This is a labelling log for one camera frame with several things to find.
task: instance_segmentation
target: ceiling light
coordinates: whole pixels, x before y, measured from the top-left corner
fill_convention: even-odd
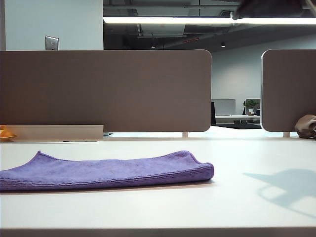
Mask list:
[[[105,23],[124,24],[232,24],[228,17],[103,17]]]
[[[105,23],[118,24],[283,24],[316,25],[316,18],[242,18],[233,20],[229,17],[103,17]]]
[[[273,25],[316,25],[316,18],[242,18],[237,24],[273,24]]]

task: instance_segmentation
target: light switch plate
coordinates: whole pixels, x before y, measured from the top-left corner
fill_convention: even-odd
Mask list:
[[[45,50],[59,50],[59,38],[45,36]]]

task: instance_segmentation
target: desk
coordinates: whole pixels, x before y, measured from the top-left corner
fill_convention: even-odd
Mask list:
[[[113,135],[92,143],[2,143],[1,169],[26,163],[38,150],[73,160],[189,150],[200,162],[214,164],[214,178],[187,185],[1,194],[1,236],[316,236],[315,140],[221,127],[189,138]]]
[[[257,115],[216,115],[216,123],[234,123],[234,121],[258,121],[260,122],[260,116]]]

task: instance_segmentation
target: gray wall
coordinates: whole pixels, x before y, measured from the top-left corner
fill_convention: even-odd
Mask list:
[[[236,99],[241,114],[246,98],[261,96],[261,55],[268,49],[315,49],[316,35],[212,53],[212,98]]]
[[[6,0],[6,50],[103,50],[102,0]]]
[[[0,0],[0,51],[5,51],[4,0]]]

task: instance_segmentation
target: folded cloth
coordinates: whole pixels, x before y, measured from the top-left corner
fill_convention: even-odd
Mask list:
[[[0,190],[99,189],[211,179],[214,167],[188,151],[142,159],[73,161],[38,152],[28,163],[0,171]]]

